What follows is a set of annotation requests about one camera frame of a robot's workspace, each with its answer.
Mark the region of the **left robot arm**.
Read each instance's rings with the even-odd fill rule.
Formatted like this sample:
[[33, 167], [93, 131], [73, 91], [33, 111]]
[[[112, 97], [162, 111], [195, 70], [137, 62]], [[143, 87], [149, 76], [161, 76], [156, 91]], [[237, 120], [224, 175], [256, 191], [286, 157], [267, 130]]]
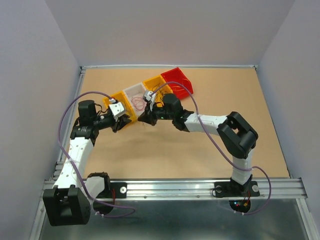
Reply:
[[105, 217], [115, 207], [116, 187], [106, 172], [83, 175], [88, 158], [95, 146], [99, 131], [110, 128], [115, 133], [129, 124], [124, 105], [112, 99], [104, 114], [96, 111], [93, 100], [78, 104], [78, 118], [70, 134], [69, 150], [61, 173], [42, 199], [51, 226], [85, 225], [93, 206], [96, 214]]

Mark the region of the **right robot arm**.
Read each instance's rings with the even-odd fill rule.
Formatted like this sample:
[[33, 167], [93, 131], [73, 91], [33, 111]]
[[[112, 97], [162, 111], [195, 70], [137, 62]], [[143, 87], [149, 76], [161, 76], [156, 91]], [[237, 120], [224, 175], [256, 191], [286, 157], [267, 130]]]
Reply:
[[174, 127], [183, 132], [206, 133], [208, 137], [217, 135], [221, 138], [226, 150], [231, 154], [232, 175], [229, 181], [215, 186], [215, 196], [237, 197], [250, 190], [252, 180], [252, 156], [258, 133], [238, 113], [212, 116], [199, 114], [183, 108], [181, 101], [173, 93], [166, 93], [162, 106], [157, 106], [155, 94], [146, 91], [143, 96], [146, 102], [144, 112], [138, 121], [155, 126], [159, 120], [170, 120]]

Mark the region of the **yellow bin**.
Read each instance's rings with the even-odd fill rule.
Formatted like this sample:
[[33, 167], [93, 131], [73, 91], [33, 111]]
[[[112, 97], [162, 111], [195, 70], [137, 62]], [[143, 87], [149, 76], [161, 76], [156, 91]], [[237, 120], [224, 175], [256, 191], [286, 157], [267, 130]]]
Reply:
[[[157, 75], [153, 78], [144, 80], [143, 85], [145, 86], [145, 88], [149, 91], [155, 91], [158, 88], [160, 88], [162, 85], [164, 85], [166, 83], [166, 81], [164, 80], [164, 78], [161, 75]], [[171, 94], [173, 93], [172, 89], [170, 88], [169, 85], [165, 85], [163, 87], [161, 87], [156, 93], [156, 97], [155, 100], [156, 102], [162, 102], [163, 100], [163, 96], [165, 94]]]
[[110, 97], [111, 98], [103, 98], [103, 103], [106, 108], [111, 107], [111, 111], [115, 113], [116, 117], [120, 118], [120, 115], [122, 114], [122, 117], [125, 115], [129, 117], [131, 124], [137, 121], [135, 111], [123, 90], [111, 95]]

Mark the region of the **yellow bin middle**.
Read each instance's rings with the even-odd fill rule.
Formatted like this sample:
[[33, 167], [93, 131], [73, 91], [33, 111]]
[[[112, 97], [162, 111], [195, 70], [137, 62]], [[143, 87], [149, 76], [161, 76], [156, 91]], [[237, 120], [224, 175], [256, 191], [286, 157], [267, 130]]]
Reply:
[[[158, 88], [160, 88], [162, 85], [164, 85], [166, 83], [166, 81], [164, 80], [164, 78], [161, 75], [157, 75], [153, 78], [144, 80], [143, 85], [145, 86], [145, 88], [149, 91], [155, 91]], [[163, 87], [161, 87], [156, 93], [156, 97], [155, 100], [156, 102], [162, 102], [163, 100], [163, 96], [165, 94], [171, 94], [173, 93], [172, 89], [170, 88], [169, 85], [165, 85]]]

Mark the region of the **yellow bin near left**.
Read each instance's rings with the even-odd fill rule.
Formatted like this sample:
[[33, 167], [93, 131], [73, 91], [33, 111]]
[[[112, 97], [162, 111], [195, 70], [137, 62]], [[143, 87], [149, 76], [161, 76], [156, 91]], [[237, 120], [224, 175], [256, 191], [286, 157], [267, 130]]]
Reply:
[[122, 114], [122, 117], [125, 115], [129, 117], [131, 124], [137, 121], [135, 111], [123, 90], [111, 95], [110, 97], [111, 98], [103, 98], [103, 103], [106, 108], [111, 107], [111, 111], [115, 113], [116, 117], [120, 118], [120, 115]]

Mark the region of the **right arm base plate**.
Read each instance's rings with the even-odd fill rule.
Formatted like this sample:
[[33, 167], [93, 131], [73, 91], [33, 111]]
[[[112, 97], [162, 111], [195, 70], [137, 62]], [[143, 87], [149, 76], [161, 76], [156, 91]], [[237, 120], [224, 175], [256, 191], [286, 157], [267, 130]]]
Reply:
[[241, 198], [248, 195], [259, 197], [260, 191], [256, 181], [250, 181], [245, 185], [231, 181], [219, 181], [214, 183], [211, 194], [216, 198]]

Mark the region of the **aluminium left side rail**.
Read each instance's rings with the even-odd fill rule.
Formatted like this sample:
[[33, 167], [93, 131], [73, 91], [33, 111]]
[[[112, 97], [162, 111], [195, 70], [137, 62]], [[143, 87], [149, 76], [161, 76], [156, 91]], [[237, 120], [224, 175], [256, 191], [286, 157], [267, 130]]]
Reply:
[[[84, 81], [85, 72], [86, 72], [86, 70], [82, 66], [80, 66], [79, 67], [79, 78], [77, 80], [77, 85], [74, 90], [74, 95], [71, 97], [71, 101], [73, 101], [78, 95], [81, 94], [81, 89], [82, 89], [82, 85], [83, 85], [83, 81]], [[70, 137], [70, 133], [72, 131], [72, 124], [74, 121], [74, 116], [75, 116], [75, 111], [76, 111], [75, 109], [76, 109], [75, 105], [71, 106], [70, 109], [67, 111], [67, 114], [65, 115], [64, 120], [62, 121], [61, 131], [60, 131], [60, 142], [61, 142], [62, 146], [64, 147], [64, 149], [67, 148], [66, 145], [69, 143], [69, 137]], [[63, 163], [65, 161], [65, 155], [59, 145], [58, 145], [58, 149], [59, 149], [59, 153], [58, 153], [58, 157], [57, 157], [56, 164], [54, 167], [54, 172], [51, 177], [51, 179], [53, 181], [56, 181], [58, 179], [59, 174], [61, 173], [61, 170], [63, 168]]]

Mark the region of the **white bin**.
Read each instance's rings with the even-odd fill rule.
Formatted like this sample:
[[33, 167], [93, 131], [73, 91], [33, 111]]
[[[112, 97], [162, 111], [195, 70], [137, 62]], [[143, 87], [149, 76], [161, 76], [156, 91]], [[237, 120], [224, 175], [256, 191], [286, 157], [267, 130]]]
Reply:
[[147, 103], [142, 99], [142, 97], [146, 90], [147, 89], [141, 82], [123, 90], [137, 116], [140, 116], [145, 110]]

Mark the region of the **aluminium front rail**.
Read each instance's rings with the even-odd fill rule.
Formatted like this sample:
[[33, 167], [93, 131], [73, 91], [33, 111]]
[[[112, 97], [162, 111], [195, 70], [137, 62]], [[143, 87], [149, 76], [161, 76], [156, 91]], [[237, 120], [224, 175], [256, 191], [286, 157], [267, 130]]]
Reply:
[[[206, 201], [219, 200], [212, 195], [215, 182], [226, 178], [192, 179], [114, 179], [127, 183], [126, 198], [118, 201]], [[303, 181], [299, 178], [271, 178], [271, 199], [306, 199]]]

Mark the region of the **aluminium rail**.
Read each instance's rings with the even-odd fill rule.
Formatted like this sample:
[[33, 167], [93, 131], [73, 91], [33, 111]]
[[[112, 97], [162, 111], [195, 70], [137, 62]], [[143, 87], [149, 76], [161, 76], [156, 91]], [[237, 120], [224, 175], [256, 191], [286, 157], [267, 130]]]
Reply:
[[[84, 81], [85, 72], [86, 72], [86, 70], [82, 66], [80, 66], [79, 67], [79, 78], [77, 80], [77, 85], [74, 90], [74, 95], [71, 97], [71, 101], [73, 101], [78, 95], [81, 94], [81, 89], [82, 89], [82, 85], [83, 85], [83, 81]], [[72, 131], [72, 124], [74, 121], [74, 116], [75, 116], [75, 111], [76, 111], [75, 109], [76, 109], [75, 105], [71, 106], [70, 109], [67, 111], [67, 114], [65, 115], [64, 120], [62, 121], [61, 131], [60, 131], [60, 142], [61, 142], [62, 146], [64, 147], [64, 149], [67, 148], [66, 145], [69, 143], [69, 137], [70, 137], [70, 133]], [[51, 179], [53, 181], [56, 181], [58, 179], [59, 174], [61, 173], [61, 170], [63, 168], [63, 163], [65, 161], [65, 155], [59, 145], [58, 145], [58, 149], [59, 149], [59, 153], [58, 153], [58, 157], [57, 157], [56, 164], [54, 167], [54, 172], [51, 177]]]
[[[226, 178], [192, 179], [114, 179], [127, 183], [126, 198], [118, 201], [206, 201], [219, 200], [212, 195], [215, 182]], [[299, 178], [271, 178], [271, 199], [306, 199], [303, 181]]]

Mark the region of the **white back edge strip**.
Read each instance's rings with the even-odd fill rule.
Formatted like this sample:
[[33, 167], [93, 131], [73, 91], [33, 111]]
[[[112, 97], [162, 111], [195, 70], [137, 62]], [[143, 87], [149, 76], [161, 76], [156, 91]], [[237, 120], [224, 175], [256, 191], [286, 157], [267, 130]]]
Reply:
[[88, 69], [142, 69], [142, 68], [240, 68], [256, 69], [258, 65], [237, 65], [237, 64], [107, 64], [81, 66], [82, 70]]

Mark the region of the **red bin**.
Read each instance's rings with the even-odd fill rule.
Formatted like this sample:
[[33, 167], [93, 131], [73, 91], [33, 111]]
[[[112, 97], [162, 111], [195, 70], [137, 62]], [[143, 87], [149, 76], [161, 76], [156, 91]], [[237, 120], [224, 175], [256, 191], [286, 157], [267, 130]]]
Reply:
[[186, 77], [179, 67], [168, 70], [160, 74], [166, 82], [171, 82], [168, 85], [173, 93], [180, 100], [188, 98], [194, 93], [191, 81]]

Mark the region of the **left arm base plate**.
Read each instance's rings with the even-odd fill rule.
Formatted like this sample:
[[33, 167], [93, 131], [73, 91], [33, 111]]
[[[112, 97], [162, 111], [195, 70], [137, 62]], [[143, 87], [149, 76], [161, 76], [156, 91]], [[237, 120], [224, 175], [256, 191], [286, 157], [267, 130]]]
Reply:
[[111, 182], [104, 186], [104, 190], [97, 196], [104, 199], [125, 199], [128, 185], [126, 182]]

